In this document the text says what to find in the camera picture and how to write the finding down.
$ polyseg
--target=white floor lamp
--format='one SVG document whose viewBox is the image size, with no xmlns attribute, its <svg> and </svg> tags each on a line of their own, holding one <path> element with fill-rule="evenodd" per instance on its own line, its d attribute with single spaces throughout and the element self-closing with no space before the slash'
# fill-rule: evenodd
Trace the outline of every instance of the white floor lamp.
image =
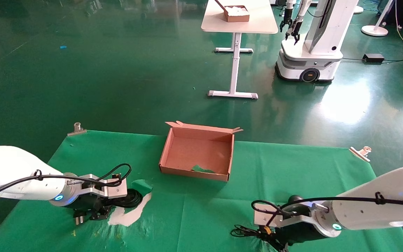
<svg viewBox="0 0 403 252">
<path fill-rule="evenodd" d="M 382 22 L 383 18 L 387 14 L 387 12 L 391 8 L 391 4 L 393 3 L 393 0 L 389 0 L 387 5 L 382 11 L 382 14 L 379 17 L 379 20 L 377 20 L 376 25 L 374 26 L 364 26 L 362 27 L 362 32 L 365 33 L 366 35 L 374 36 L 374 37 L 383 37 L 388 34 L 388 30 L 380 27 L 380 23 Z"/>
</svg>

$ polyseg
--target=green paper scrap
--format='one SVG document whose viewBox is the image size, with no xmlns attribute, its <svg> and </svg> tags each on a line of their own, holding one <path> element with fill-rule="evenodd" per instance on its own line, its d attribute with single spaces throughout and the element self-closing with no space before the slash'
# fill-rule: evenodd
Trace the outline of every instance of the green paper scrap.
<svg viewBox="0 0 403 252">
<path fill-rule="evenodd" d="M 192 167 L 192 170 L 196 171 L 196 172 L 215 173 L 214 171 L 211 171 L 209 169 L 203 169 L 200 166 L 194 166 L 194 167 Z"/>
<path fill-rule="evenodd" d="M 139 191 L 143 197 L 152 192 L 152 185 L 149 185 L 145 179 L 137 179 L 133 181 L 132 188 Z"/>
</svg>

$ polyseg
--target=green cloth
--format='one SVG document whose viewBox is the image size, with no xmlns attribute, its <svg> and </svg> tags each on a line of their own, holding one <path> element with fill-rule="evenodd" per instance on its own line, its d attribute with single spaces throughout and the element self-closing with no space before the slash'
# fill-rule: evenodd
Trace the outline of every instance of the green cloth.
<svg viewBox="0 0 403 252">
<path fill-rule="evenodd" d="M 250 203 L 289 196 L 335 196 L 375 177 L 343 148 L 235 142 L 229 182 L 162 174 L 163 136 L 88 131 L 67 137 L 49 164 L 62 172 L 102 175 L 127 162 L 128 184 L 144 179 L 152 199 L 129 227 L 107 220 L 75 226 L 72 211 L 21 201 L 0 226 L 0 252 L 26 251 L 272 251 L 254 238 L 230 236 L 234 224 L 253 228 Z M 291 252 L 403 252 L 400 228 L 342 231 L 333 239 L 295 244 Z"/>
<path fill-rule="evenodd" d="M 214 171 L 211 171 L 210 169 L 203 169 L 200 166 L 194 166 L 194 167 L 192 167 L 191 170 L 196 171 L 196 172 L 215 173 Z"/>
</svg>

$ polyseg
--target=white tissue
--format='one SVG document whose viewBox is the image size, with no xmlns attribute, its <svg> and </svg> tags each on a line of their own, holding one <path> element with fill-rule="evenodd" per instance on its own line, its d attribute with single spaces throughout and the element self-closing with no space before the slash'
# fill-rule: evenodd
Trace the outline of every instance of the white tissue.
<svg viewBox="0 0 403 252">
<path fill-rule="evenodd" d="M 248 11 L 245 8 L 240 8 L 240 7 L 225 7 L 225 9 L 228 11 L 228 15 L 230 16 L 246 16 L 248 15 Z"/>
</svg>

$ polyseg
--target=open cardboard box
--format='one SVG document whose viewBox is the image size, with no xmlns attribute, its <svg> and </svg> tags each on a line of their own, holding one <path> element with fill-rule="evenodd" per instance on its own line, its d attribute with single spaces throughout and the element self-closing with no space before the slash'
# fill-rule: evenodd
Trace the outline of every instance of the open cardboard box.
<svg viewBox="0 0 403 252">
<path fill-rule="evenodd" d="M 162 173 L 228 181 L 231 173 L 234 133 L 243 129 L 226 129 L 181 121 L 171 126 L 160 159 Z M 192 170 L 200 167 L 210 172 Z"/>
<path fill-rule="evenodd" d="M 248 22 L 248 21 L 250 21 L 250 14 L 244 15 L 244 16 L 230 16 L 230 14 L 228 13 L 227 9 L 225 8 L 225 7 L 230 7 L 230 8 L 232 8 L 232 7 L 239 7 L 239 8 L 245 9 L 245 10 L 248 12 L 248 10 L 247 10 L 247 8 L 246 8 L 245 6 L 243 6 L 243 5 L 228 5 L 228 6 L 223 6 L 223 5 L 219 2 L 219 0 L 215 0 L 215 1 L 216 1 L 216 2 L 222 7 L 222 9 L 224 10 L 224 16 L 225 16 L 225 18 L 227 19 L 227 22 Z"/>
</svg>

